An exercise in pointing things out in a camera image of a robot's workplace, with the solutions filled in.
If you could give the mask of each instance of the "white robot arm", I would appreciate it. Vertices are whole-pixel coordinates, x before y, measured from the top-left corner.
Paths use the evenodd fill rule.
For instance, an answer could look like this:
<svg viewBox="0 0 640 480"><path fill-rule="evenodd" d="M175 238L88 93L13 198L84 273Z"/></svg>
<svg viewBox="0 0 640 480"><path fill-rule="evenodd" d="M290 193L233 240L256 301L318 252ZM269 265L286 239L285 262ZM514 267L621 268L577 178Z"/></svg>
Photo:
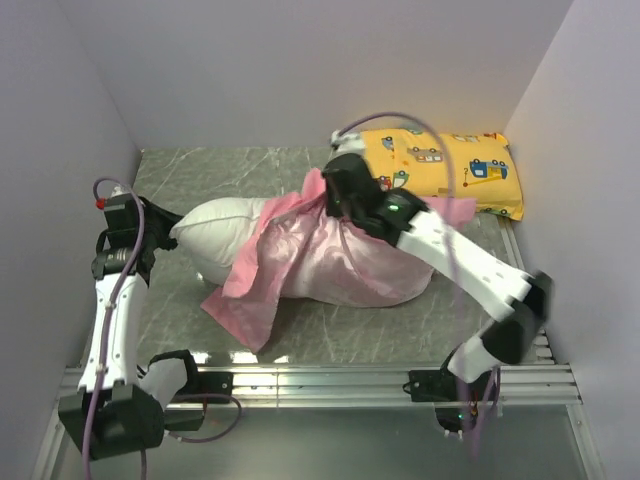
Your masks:
<svg viewBox="0 0 640 480"><path fill-rule="evenodd" d="M181 218L141 200L144 236L133 268L125 272L119 290L121 274L135 254L140 229L137 206L128 193L100 202L107 229L98 239L91 266L97 296L91 350L77 393L61 398L58 406L59 418L80 450L87 419L93 418L88 452L93 460L159 446L171 422L164 414L169 402L176 394L199 393L198 369L188 350L155 356L144 377L138 378L138 325L155 262L154 252L177 246L169 238L169 232ZM103 326L107 321L109 329L105 335ZM100 362L102 348L106 348L104 362Z"/></svg>

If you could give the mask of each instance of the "white pillow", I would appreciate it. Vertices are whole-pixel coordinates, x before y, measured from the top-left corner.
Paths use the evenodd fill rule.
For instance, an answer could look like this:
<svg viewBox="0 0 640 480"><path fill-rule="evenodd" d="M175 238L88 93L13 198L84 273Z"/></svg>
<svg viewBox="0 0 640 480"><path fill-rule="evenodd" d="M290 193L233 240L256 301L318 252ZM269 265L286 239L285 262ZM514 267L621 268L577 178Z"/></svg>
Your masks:
<svg viewBox="0 0 640 480"><path fill-rule="evenodd" d="M253 234L266 198L218 198L198 205L170 236L187 250L196 270L217 285L226 281L236 254Z"/></svg>

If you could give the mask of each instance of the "pink fabric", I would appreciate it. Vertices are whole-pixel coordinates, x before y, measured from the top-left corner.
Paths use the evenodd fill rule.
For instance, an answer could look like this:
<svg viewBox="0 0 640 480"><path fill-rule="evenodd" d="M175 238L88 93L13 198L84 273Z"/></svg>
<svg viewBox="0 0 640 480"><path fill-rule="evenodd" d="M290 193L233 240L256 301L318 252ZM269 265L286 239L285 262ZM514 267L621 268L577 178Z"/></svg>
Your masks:
<svg viewBox="0 0 640 480"><path fill-rule="evenodd" d="M366 235L346 220L327 217L325 182L313 169L302 193L265 204L253 236L240 249L224 286L202 303L253 352L271 334L280 297L308 297L335 305L388 307L427 287L433 269ZM425 198L444 211L446 199ZM455 199L452 223L475 214L475 199Z"/></svg>

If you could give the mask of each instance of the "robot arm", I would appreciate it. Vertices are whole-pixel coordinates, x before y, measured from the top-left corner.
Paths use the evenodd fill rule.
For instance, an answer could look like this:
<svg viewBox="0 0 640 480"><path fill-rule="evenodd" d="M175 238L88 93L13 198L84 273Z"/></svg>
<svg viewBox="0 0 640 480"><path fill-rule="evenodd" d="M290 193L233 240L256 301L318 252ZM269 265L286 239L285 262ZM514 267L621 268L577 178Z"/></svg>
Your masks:
<svg viewBox="0 0 640 480"><path fill-rule="evenodd" d="M79 450L82 450L85 423L91 396L96 390L98 369L103 369L103 382L98 389L98 403L91 430L89 456L107 458L154 448L162 443L168 419L164 410L176 394L197 391L198 370L187 350L154 357L148 371L138 379L136 350L138 325L146 298L154 252L177 246L169 232L180 217L142 199L144 205L144 237L134 267L119 290L112 305L111 322L106 338L102 338L105 313L116 282L133 254L139 228L135 201L130 194L119 194L104 201L107 229L96 245L92 264L96 284L97 308L91 350L78 391L63 397L58 415ZM105 249L108 240L109 248ZM101 344L107 342L107 359L99 364Z"/></svg>
<svg viewBox="0 0 640 480"><path fill-rule="evenodd" d="M327 214L351 219L369 235L453 279L445 245L448 235L459 267L460 287L493 319L488 327L454 349L442 367L443 378L457 377L473 385L496 366L520 363L547 320L551 279L544 273L529 275L497 260L408 191L382 191L361 156L363 146L357 134L351 134L347 142L351 148L345 148L344 143L334 146L338 156L323 171ZM445 396L456 400L451 398L455 395L450 388L453 383L445 383Z"/></svg>

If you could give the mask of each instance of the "pillow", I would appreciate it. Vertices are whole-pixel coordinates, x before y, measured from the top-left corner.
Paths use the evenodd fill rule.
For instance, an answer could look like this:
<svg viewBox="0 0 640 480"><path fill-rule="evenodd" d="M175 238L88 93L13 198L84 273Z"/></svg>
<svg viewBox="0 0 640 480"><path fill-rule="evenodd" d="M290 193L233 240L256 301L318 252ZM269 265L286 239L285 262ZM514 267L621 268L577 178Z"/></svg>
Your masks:
<svg viewBox="0 0 640 480"><path fill-rule="evenodd" d="M414 129L368 130L361 134L365 158L383 188L404 187L414 195L446 197L447 171L430 135ZM476 199L476 210L521 220L522 191L502 135L440 134L455 168L455 196Z"/></svg>
<svg viewBox="0 0 640 480"><path fill-rule="evenodd" d="M171 229L189 251L196 270L223 285L231 266L258 223L266 198L218 198L198 205Z"/></svg>

